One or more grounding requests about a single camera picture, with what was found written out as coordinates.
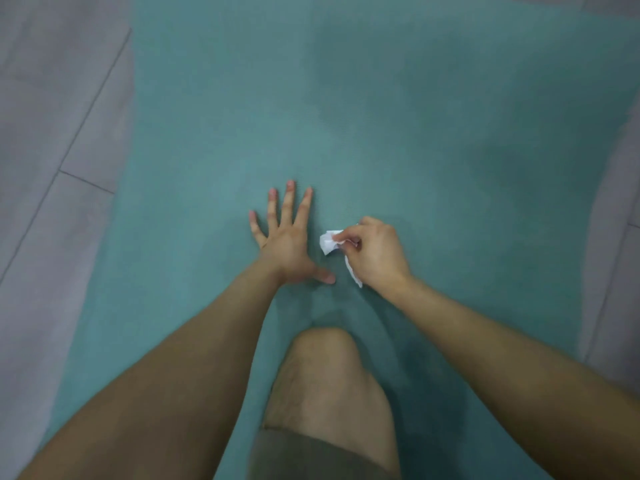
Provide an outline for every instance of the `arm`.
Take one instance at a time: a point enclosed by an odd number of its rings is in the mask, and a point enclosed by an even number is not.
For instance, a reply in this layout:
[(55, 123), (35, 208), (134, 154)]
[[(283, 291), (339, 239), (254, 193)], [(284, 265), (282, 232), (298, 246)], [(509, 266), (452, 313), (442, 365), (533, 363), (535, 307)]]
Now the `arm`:
[(91, 399), (46, 444), (20, 480), (210, 479), (243, 402), (256, 343), (271, 300), (286, 282), (335, 282), (307, 255), (311, 190), (292, 223), (294, 184), (269, 238), (250, 224), (260, 257), (216, 300)]
[(354, 272), (467, 380), (507, 432), (558, 479), (640, 477), (640, 401), (543, 343), (411, 276), (391, 226), (364, 217), (334, 236)]

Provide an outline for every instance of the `left hand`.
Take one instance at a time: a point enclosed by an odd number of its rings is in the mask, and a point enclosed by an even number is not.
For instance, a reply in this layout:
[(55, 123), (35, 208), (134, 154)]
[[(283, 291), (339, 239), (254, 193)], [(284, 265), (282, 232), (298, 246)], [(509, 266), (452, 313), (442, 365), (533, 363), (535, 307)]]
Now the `left hand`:
[(307, 254), (307, 224), (313, 190), (309, 187), (300, 202), (295, 221), (293, 220), (293, 201), (296, 183), (287, 182), (287, 193), (282, 203), (282, 215), (278, 224), (278, 191), (269, 190), (267, 222), (269, 236), (265, 236), (258, 225), (254, 210), (249, 212), (249, 224), (255, 241), (260, 246), (260, 259), (275, 266), (283, 283), (299, 283), (307, 278), (327, 283), (335, 283), (335, 275), (328, 269), (319, 267)]

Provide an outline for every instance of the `right hand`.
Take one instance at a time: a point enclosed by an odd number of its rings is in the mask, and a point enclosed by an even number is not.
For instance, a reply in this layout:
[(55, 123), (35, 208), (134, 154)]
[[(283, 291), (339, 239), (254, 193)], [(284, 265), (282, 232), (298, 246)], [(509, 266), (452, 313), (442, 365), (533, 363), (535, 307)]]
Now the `right hand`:
[(348, 257), (353, 272), (382, 296), (411, 277), (396, 230), (389, 224), (363, 217), (359, 225), (347, 227), (335, 234), (333, 240), (347, 241), (340, 248)]

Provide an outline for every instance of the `forearm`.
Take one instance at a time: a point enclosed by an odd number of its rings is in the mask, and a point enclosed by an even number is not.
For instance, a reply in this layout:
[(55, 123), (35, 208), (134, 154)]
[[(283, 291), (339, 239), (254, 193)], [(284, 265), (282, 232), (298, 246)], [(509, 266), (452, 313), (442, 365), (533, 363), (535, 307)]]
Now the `forearm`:
[(212, 478), (279, 284), (268, 263), (251, 265), (94, 396), (20, 478)]
[(409, 280), (389, 293), (558, 479), (638, 478), (639, 402), (569, 357)]

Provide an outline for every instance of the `hand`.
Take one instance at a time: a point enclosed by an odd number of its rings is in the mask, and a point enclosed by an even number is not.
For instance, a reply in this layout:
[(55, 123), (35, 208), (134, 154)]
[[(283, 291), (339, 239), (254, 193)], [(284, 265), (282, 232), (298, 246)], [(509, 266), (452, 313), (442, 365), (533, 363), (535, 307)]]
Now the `hand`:
[(307, 254), (307, 224), (313, 190), (311, 187), (306, 190), (293, 222), (295, 192), (296, 183), (293, 180), (288, 181), (278, 225), (278, 191), (269, 190), (269, 237), (260, 230), (255, 211), (249, 212), (249, 225), (255, 241), (260, 246), (260, 259), (276, 268), (282, 283), (298, 283), (307, 278), (315, 278), (332, 285), (335, 283), (335, 275), (323, 267), (318, 267)]
[(353, 272), (382, 296), (387, 297), (394, 287), (402, 286), (411, 277), (396, 230), (389, 224), (363, 217), (359, 225), (347, 227), (333, 240), (347, 241), (340, 248)]

